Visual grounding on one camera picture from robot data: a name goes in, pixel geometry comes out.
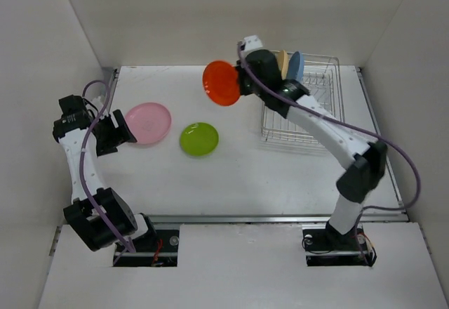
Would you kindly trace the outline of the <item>pink plate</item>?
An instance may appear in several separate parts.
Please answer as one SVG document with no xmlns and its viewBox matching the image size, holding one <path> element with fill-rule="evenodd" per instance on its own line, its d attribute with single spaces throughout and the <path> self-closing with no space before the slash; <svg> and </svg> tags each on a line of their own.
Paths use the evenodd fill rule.
<svg viewBox="0 0 449 309">
<path fill-rule="evenodd" d="M 170 131 L 172 117 L 160 103 L 148 102 L 131 108 L 125 116 L 130 132 L 139 145 L 153 145 L 163 140 Z"/>
</svg>

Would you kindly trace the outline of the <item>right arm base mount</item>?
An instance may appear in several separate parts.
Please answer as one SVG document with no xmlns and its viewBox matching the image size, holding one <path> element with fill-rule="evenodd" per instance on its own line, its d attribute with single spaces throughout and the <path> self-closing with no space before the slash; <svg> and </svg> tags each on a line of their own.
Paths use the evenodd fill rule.
<svg viewBox="0 0 449 309">
<path fill-rule="evenodd" d="M 377 252 L 365 234 L 357 227 L 342 237 L 328 228 L 303 228 L 302 248 L 308 267 L 363 266 L 373 267 Z"/>
</svg>

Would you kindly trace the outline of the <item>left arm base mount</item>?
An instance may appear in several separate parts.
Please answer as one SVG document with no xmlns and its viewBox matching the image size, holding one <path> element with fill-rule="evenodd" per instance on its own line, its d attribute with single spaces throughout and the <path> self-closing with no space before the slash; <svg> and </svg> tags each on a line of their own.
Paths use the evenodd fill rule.
<svg viewBox="0 0 449 309">
<path fill-rule="evenodd" d="M 174 268 L 177 267 L 180 246 L 180 226 L 154 224 L 148 215 L 135 216 L 138 229 L 130 238 L 135 253 L 116 243 L 112 266 L 116 268 Z"/>
</svg>

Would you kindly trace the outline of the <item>orange translucent plate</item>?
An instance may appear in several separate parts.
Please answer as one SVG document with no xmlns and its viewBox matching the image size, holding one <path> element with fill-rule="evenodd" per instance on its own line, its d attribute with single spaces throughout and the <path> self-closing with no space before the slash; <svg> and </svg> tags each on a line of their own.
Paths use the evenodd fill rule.
<svg viewBox="0 0 449 309">
<path fill-rule="evenodd" d="M 238 72 L 234 66 L 223 60 L 209 63 L 202 75 L 206 95 L 221 106 L 230 106 L 240 98 Z"/>
</svg>

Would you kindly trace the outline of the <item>beige plate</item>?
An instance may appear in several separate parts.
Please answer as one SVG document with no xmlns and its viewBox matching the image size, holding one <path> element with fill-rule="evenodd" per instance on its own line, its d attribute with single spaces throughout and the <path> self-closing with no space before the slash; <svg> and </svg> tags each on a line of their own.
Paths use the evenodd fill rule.
<svg viewBox="0 0 449 309">
<path fill-rule="evenodd" d="M 276 61 L 281 73 L 281 78 L 285 79 L 288 72 L 289 57 L 285 50 L 281 50 L 276 54 Z"/>
</svg>

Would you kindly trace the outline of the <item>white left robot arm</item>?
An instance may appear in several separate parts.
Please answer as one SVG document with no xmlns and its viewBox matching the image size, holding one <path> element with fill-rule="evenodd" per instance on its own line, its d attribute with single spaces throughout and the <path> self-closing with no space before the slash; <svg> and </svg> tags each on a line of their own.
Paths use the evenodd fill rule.
<svg viewBox="0 0 449 309">
<path fill-rule="evenodd" d="M 137 141 L 122 112 L 107 114 L 74 95 L 59 105 L 62 116 L 53 124 L 53 137 L 66 154 L 72 180 L 65 220 L 91 251 L 115 242 L 131 252 L 152 249 L 159 240 L 153 223 L 143 213 L 135 215 L 100 171 L 99 157 Z"/>
</svg>

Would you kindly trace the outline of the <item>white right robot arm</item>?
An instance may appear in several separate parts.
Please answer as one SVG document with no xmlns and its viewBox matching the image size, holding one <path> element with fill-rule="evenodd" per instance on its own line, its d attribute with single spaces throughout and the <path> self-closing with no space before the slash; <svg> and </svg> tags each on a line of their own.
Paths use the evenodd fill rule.
<svg viewBox="0 0 449 309">
<path fill-rule="evenodd" d="M 274 53 L 256 49 L 249 53 L 238 50 L 236 69 L 241 93 L 258 96 L 266 107 L 298 125 L 327 149 L 344 173 L 336 182 L 339 197 L 335 210 L 326 223 L 325 240 L 339 249 L 355 236 L 354 229 L 367 196 L 384 177 L 387 145 L 370 142 L 349 131 L 304 86 L 300 53 L 288 61 L 283 76 Z"/>
</svg>

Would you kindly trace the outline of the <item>blue plate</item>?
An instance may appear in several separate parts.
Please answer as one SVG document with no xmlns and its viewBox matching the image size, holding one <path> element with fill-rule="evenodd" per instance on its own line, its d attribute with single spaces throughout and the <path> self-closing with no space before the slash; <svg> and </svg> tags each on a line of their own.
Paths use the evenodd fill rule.
<svg viewBox="0 0 449 309">
<path fill-rule="evenodd" d="M 294 79 L 302 83 L 302 78 L 304 76 L 304 56 L 301 52 L 294 52 L 288 62 L 288 70 L 286 74 L 286 79 Z"/>
</svg>

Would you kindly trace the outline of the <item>green plate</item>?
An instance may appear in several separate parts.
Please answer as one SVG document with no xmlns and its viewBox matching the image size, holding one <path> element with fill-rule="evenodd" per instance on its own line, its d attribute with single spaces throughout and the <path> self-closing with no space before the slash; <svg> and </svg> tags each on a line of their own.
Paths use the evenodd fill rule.
<svg viewBox="0 0 449 309">
<path fill-rule="evenodd" d="M 205 122 L 190 124 L 180 134 L 180 147 L 191 157 L 209 155 L 218 146 L 219 141 L 216 128 Z"/>
</svg>

